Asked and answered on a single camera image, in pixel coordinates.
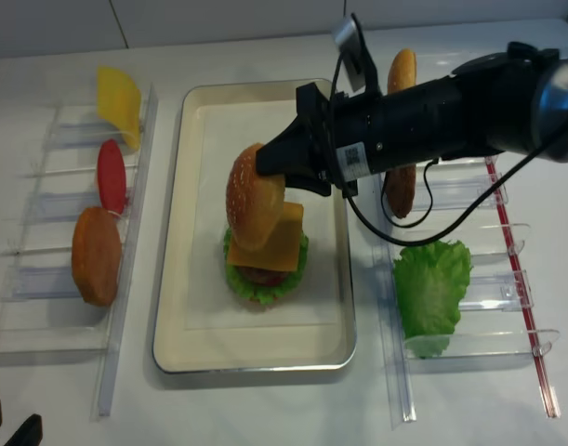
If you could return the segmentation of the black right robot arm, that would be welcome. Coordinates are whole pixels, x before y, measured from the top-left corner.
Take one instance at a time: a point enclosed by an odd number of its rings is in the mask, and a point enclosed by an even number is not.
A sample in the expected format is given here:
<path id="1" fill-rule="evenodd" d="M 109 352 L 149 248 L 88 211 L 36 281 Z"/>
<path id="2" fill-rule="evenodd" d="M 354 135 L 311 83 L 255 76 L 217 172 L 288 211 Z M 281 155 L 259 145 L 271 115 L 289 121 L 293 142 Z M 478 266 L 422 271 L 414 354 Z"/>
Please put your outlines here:
<path id="1" fill-rule="evenodd" d="M 443 78 L 383 95 L 367 49 L 346 53 L 364 92 L 326 98 L 297 90 L 297 116 L 258 151 L 262 176 L 323 196 L 398 167 L 501 152 L 568 163 L 568 59 L 555 49 L 512 42 Z"/>

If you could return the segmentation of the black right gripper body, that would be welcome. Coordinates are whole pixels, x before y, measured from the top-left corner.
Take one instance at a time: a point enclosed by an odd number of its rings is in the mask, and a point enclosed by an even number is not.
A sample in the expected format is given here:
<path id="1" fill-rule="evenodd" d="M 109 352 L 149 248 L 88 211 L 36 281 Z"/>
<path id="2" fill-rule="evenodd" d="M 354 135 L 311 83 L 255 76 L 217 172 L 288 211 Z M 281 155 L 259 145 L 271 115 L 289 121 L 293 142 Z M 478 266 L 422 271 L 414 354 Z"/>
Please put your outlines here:
<path id="1" fill-rule="evenodd" d="M 397 167 L 466 155 L 463 96 L 450 77 L 384 96 L 328 99 L 315 84 L 297 89 L 297 116 L 315 138 L 316 176 L 332 188 Z"/>

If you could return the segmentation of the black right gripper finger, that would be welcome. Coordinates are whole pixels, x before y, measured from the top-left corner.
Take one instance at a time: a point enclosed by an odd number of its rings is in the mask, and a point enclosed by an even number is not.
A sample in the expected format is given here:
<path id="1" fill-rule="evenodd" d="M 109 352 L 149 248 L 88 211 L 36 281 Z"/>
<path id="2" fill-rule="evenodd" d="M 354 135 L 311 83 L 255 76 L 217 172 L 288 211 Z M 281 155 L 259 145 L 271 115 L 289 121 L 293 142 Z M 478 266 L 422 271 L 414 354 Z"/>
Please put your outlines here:
<path id="1" fill-rule="evenodd" d="M 277 137 L 256 154 L 256 169 L 262 176 L 315 177 L 315 138 L 297 116 Z"/>
<path id="2" fill-rule="evenodd" d="M 331 184 L 326 178 L 320 179 L 300 174 L 286 174 L 285 187 L 287 189 L 306 190 L 320 196 L 331 195 Z"/>

